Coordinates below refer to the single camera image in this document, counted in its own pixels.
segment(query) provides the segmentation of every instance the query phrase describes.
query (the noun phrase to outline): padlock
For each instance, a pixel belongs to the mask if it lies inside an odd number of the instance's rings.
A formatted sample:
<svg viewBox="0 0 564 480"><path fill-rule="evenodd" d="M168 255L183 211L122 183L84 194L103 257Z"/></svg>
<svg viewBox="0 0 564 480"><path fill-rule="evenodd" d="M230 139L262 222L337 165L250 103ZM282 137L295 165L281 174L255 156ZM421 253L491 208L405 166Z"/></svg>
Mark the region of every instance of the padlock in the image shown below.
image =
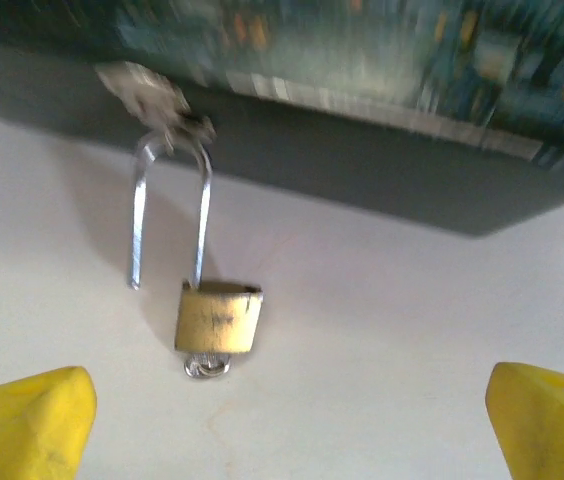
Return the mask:
<svg viewBox="0 0 564 480"><path fill-rule="evenodd" d="M133 193L133 228L129 285L138 289L142 266L142 238L146 209L147 170L161 155L175 149L192 154L202 177L202 195L193 274L184 282L176 327L176 350L190 353L186 373L210 378L229 370L232 354L251 350L262 305L258 287L222 281L201 281L206 227L211 196L211 157L203 145L214 137L207 118L191 114L182 92L164 77L135 64L97 68L112 93L129 112L154 132L145 136L136 151Z"/></svg>

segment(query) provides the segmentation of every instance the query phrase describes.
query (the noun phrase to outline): white table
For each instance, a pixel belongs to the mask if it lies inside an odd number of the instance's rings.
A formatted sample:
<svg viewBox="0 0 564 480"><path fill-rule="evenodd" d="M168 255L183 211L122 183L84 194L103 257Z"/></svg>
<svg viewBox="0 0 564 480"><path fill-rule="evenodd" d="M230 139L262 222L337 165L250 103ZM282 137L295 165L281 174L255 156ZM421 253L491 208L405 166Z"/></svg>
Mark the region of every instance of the white table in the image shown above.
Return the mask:
<svg viewBox="0 0 564 480"><path fill-rule="evenodd" d="M130 157L0 122L0 383L84 365L80 479L506 479L493 365L564 371L564 207L466 238L216 177L205 272L265 291L218 381L172 338L195 171L151 172L144 287L125 287Z"/></svg>

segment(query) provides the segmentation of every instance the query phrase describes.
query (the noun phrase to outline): padlock body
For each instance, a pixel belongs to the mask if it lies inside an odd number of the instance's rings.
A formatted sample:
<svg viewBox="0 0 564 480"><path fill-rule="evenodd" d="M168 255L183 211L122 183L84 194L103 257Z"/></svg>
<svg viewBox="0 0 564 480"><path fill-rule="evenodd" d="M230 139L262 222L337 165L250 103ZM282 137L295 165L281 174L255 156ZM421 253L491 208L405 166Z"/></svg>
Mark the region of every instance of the padlock body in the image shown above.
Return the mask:
<svg viewBox="0 0 564 480"><path fill-rule="evenodd" d="M189 353L246 353L251 350L262 307L257 287L202 281L182 286L175 349Z"/></svg>

